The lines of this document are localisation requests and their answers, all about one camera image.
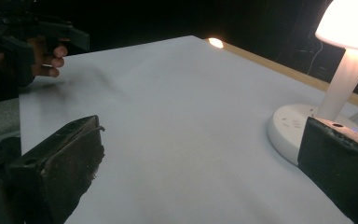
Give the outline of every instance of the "black background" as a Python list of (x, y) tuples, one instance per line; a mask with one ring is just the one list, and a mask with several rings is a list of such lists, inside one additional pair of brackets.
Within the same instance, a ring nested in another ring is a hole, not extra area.
[[(329, 82), (344, 49), (323, 44), (323, 50), (318, 53), (322, 43), (314, 33), (330, 2), (37, 0), (30, 11), (71, 21), (76, 28), (90, 34), (90, 51), (183, 35), (214, 36)], [(82, 51), (72, 49), (71, 53)]]

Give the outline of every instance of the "desk lamp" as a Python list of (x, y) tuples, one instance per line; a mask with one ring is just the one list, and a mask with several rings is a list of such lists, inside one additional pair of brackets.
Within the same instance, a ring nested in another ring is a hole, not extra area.
[(294, 165), (308, 117), (328, 119), (358, 132), (358, 126), (340, 115), (358, 83), (358, 0), (334, 0), (322, 17), (316, 37), (344, 48), (344, 56), (320, 106), (285, 105), (268, 122), (268, 137), (277, 151)]

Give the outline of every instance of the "hand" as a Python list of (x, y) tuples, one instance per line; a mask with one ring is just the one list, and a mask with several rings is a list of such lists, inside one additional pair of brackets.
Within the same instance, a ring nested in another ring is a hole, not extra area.
[[(53, 50), (53, 54), (46, 54), (46, 39), (43, 36), (30, 38), (27, 42), (34, 49), (34, 61), (31, 66), (33, 76), (57, 77), (60, 74), (58, 68), (63, 67), (64, 59), (68, 54), (68, 49), (64, 45), (59, 45)], [(0, 53), (0, 70), (5, 74), (14, 76), (12, 64), (7, 64), (5, 54)]]

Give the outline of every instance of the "lamp stand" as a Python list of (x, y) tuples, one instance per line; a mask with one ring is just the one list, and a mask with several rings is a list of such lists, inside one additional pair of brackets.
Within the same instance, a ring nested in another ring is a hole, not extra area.
[(358, 126), (339, 112), (358, 83), (358, 50), (347, 49), (320, 107), (285, 105), (268, 122), (268, 137), (275, 149), (298, 165), (297, 156), (308, 117), (334, 120), (358, 132)]

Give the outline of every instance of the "table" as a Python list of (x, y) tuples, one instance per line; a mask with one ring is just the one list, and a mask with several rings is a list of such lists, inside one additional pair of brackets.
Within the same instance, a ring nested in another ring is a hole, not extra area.
[[(27, 151), (98, 115), (105, 157), (66, 223), (351, 223), (267, 136), (324, 92), (195, 36), (70, 56), (20, 95)], [(345, 105), (349, 116), (358, 106)]]

